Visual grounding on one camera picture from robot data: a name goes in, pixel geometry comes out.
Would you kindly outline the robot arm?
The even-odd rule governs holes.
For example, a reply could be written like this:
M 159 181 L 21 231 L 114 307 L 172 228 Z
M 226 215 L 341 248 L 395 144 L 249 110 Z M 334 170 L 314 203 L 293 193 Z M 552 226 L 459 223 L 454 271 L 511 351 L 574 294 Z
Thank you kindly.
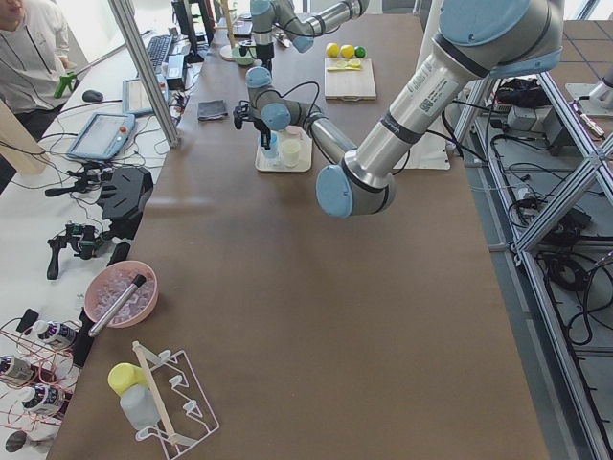
M 342 24 L 357 19 L 368 9 L 367 0 L 337 1 L 323 11 L 300 19 L 292 1 L 253 0 L 250 2 L 256 59 L 272 71 L 275 56 L 273 29 L 279 28 L 299 53 L 309 50 L 316 37 L 330 34 Z
M 385 210 L 396 193 L 392 170 L 470 81 L 547 72 L 562 51 L 561 1 L 444 1 L 432 51 L 365 140 L 354 144 L 314 103 L 283 97 L 272 85 L 273 27 L 301 53 L 314 38 L 360 17 L 365 1 L 339 1 L 306 20 L 289 1 L 253 1 L 250 12 L 257 58 L 248 70 L 248 101 L 234 109 L 236 128 L 251 122 L 269 148 L 271 135 L 301 127 L 333 163 L 316 180 L 328 215 L 346 218 Z

